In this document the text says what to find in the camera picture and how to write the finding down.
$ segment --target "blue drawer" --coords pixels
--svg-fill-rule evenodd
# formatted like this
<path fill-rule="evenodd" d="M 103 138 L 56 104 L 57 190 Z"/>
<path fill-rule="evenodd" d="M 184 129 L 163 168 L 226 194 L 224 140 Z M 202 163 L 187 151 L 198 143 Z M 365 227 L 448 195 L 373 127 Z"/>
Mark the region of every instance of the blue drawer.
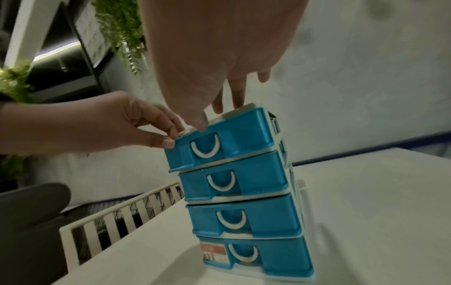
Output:
<path fill-rule="evenodd" d="M 312 279 L 313 265 L 304 237 L 297 239 L 212 239 L 201 241 L 203 262 L 231 273 Z"/>
<path fill-rule="evenodd" d="M 290 192 L 280 151 L 180 174 L 188 203 L 249 200 Z"/>
<path fill-rule="evenodd" d="M 205 132 L 193 131 L 176 139 L 175 147 L 165 150 L 169 172 L 206 168 L 263 153 L 278 144 L 274 140 L 277 132 L 274 116 L 271 119 L 255 104 L 246 105 L 211 121 Z"/>
<path fill-rule="evenodd" d="M 197 236 L 226 239 L 282 239 L 302 235 L 293 196 L 187 206 Z"/>

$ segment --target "hanging plant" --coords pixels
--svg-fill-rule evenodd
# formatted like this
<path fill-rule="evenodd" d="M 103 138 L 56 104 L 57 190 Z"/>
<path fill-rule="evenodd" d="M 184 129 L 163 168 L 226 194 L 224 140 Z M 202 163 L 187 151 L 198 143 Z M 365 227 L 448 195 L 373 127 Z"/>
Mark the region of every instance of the hanging plant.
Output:
<path fill-rule="evenodd" d="M 136 0 L 92 0 L 100 31 L 113 53 L 134 74 L 141 71 L 143 32 Z"/>
<path fill-rule="evenodd" d="M 0 69 L 0 95 L 17 103 L 34 103 L 32 87 L 26 83 L 31 71 L 28 61 L 15 67 Z M 14 179 L 23 173 L 28 157 L 0 155 L 0 181 Z"/>

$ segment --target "blue trim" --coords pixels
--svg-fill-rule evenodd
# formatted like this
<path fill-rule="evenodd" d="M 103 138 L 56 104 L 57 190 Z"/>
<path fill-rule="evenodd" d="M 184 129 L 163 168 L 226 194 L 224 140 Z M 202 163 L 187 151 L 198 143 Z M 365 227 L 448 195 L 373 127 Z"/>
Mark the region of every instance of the blue trim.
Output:
<path fill-rule="evenodd" d="M 295 162 L 295 163 L 293 163 L 293 166 L 300 166 L 300 165 L 306 165 L 306 164 L 317 163 L 317 162 L 325 162 L 325 161 L 332 160 L 332 159 L 338 159 L 338 158 L 343 158 L 346 156 L 353 156 L 353 155 L 358 155 L 358 154 L 366 154 L 366 153 L 380 151 L 380 150 L 394 148 L 394 147 L 412 150 L 413 148 L 417 148 L 417 147 L 429 146 L 429 145 L 440 144 L 440 143 L 449 143 L 449 142 L 451 142 L 451 131 L 438 133 L 438 134 L 435 134 L 432 136 L 424 136 L 424 137 L 419 137 L 419 138 L 415 138 L 415 139 L 406 139 L 406 140 L 401 140 L 401 141 L 397 141 L 397 142 L 393 142 L 393 143 L 389 143 L 389 144 L 385 144 L 385 145 L 371 146 L 371 147 L 361 148 L 361 149 L 352 150 L 352 151 L 348 151 L 348 152 L 344 152 L 344 153 L 331 154 L 331 155 L 326 155 L 326 156 L 322 156 L 322 157 L 318 157 L 318 158 L 312 158 L 312 159 L 308 159 L 308 160 L 304 160 L 304 161 L 300 161 L 300 162 Z"/>

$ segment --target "human hand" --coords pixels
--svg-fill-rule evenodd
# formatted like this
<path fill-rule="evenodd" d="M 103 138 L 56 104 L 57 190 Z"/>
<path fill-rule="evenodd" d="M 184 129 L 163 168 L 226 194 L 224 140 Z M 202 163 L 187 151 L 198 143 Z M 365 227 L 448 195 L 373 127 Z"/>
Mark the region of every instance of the human hand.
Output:
<path fill-rule="evenodd" d="M 139 0 L 147 46 L 169 108 L 199 130 L 204 109 L 223 112 L 228 81 L 233 106 L 244 105 L 247 74 L 266 82 L 308 0 Z"/>
<path fill-rule="evenodd" d="M 152 125 L 167 136 L 138 129 Z M 160 104 L 113 92 L 58 104 L 5 104 L 0 112 L 0 153 L 97 152 L 121 146 L 173 148 L 181 121 Z"/>

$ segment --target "white drawer handle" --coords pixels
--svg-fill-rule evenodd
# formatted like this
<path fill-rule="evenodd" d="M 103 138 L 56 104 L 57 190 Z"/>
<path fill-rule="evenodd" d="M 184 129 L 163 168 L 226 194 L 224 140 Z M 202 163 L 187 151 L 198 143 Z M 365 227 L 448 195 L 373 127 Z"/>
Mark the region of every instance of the white drawer handle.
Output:
<path fill-rule="evenodd" d="M 231 230 L 239 230 L 242 227 L 244 227 L 244 225 L 247 222 L 247 217 L 246 217 L 246 212 L 244 212 L 244 210 L 241 210 L 241 221 L 239 223 L 229 223 L 228 221 L 224 220 L 224 217 L 222 217 L 221 211 L 216 212 L 216 216 L 218 216 L 218 220 L 221 222 L 221 224 L 223 224 L 226 228 L 229 228 Z"/>
<path fill-rule="evenodd" d="M 230 171 L 230 176 L 232 177 L 232 179 L 231 179 L 229 185 L 224 186 L 224 187 L 216 185 L 213 182 L 213 179 L 211 178 L 211 175 L 207 175 L 207 181 L 208 181 L 208 184 L 210 184 L 210 186 L 213 187 L 213 189 L 215 189 L 217 191 L 220 191 L 220 192 L 227 192 L 230 189 L 232 189 L 233 186 L 235 186 L 235 182 L 236 182 L 235 173 L 233 171 Z"/>
<path fill-rule="evenodd" d="M 229 250 L 230 250 L 230 253 L 231 253 L 233 256 L 235 256 L 236 259 L 238 259 L 238 260 L 241 261 L 241 262 L 249 262 L 249 263 L 250 263 L 250 262 L 254 262 L 254 261 L 257 259 L 257 257 L 258 257 L 258 250 L 257 250 L 257 247 L 256 247 L 256 246 L 254 246 L 254 254 L 253 254 L 252 256 L 249 256 L 249 257 L 244 257 L 244 256 L 239 255 L 239 254 L 235 251 L 233 245 L 229 245 Z"/>
<path fill-rule="evenodd" d="M 201 158 L 210 158 L 210 157 L 213 157 L 215 154 L 218 153 L 219 147 L 220 147 L 218 135 L 215 135 L 215 146 L 214 146 L 214 148 L 213 148 L 209 153 L 204 154 L 203 152 L 201 152 L 200 150 L 198 150 L 198 149 L 197 149 L 196 143 L 193 142 L 193 141 L 191 142 L 190 145 L 191 145 L 191 149 L 193 150 L 193 152 L 194 152 L 197 156 L 199 156 L 199 157 L 201 157 Z"/>

